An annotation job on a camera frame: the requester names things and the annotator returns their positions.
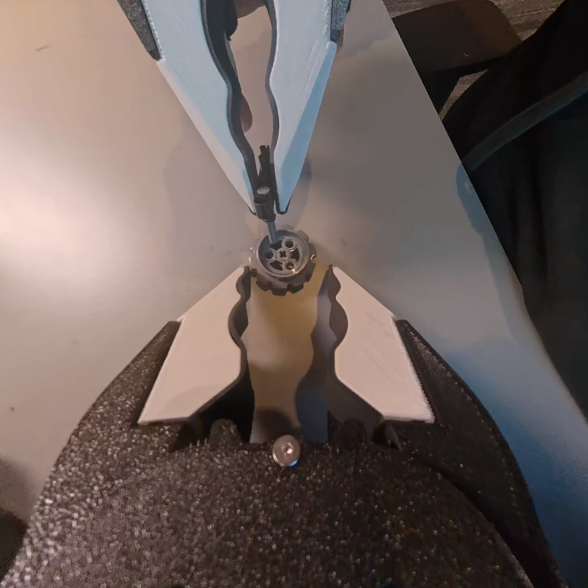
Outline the black brick beam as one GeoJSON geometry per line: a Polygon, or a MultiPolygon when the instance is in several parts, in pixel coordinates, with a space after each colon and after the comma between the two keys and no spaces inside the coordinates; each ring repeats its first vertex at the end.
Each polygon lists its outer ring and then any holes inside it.
{"type": "Polygon", "coordinates": [[[254,193],[254,209],[256,216],[266,222],[275,221],[275,202],[277,197],[275,173],[271,161],[261,166],[254,193]]]}

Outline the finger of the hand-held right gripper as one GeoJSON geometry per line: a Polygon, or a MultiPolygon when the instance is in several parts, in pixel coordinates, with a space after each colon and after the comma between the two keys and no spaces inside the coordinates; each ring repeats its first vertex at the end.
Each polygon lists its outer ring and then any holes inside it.
{"type": "Polygon", "coordinates": [[[273,114],[276,209],[298,184],[336,53],[332,1],[267,1],[272,45],[266,87],[273,114]]]}
{"type": "Polygon", "coordinates": [[[255,213],[258,171],[243,131],[242,91],[224,1],[143,1],[158,66],[233,187],[255,213]]]}

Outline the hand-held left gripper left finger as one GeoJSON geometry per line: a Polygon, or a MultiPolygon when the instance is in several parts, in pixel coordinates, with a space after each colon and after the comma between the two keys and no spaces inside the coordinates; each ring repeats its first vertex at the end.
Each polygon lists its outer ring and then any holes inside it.
{"type": "Polygon", "coordinates": [[[180,317],[137,424],[182,422],[185,433],[203,440],[226,419],[250,440],[254,390],[242,336],[251,277],[248,267],[237,268],[180,317]]]}

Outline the pale grey desk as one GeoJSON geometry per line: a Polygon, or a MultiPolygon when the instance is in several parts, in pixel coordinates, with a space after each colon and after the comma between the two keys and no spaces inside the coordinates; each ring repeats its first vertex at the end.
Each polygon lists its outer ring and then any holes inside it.
{"type": "Polygon", "coordinates": [[[254,217],[114,1],[1,2],[1,400],[24,436],[98,393],[35,499],[2,587],[564,587],[498,400],[538,383],[482,358],[498,294],[466,228],[467,173],[384,7],[355,1],[312,134],[299,228],[392,311],[433,424],[332,417],[243,442],[137,424],[178,320],[237,268],[254,217]]]}

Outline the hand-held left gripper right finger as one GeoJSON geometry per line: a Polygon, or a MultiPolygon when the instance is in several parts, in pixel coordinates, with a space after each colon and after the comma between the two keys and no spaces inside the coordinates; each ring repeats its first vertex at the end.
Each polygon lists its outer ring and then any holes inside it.
{"type": "Polygon", "coordinates": [[[324,388],[329,414],[341,424],[359,421],[368,438],[387,421],[433,424],[394,313],[338,267],[329,267],[325,282],[335,337],[324,388]]]}

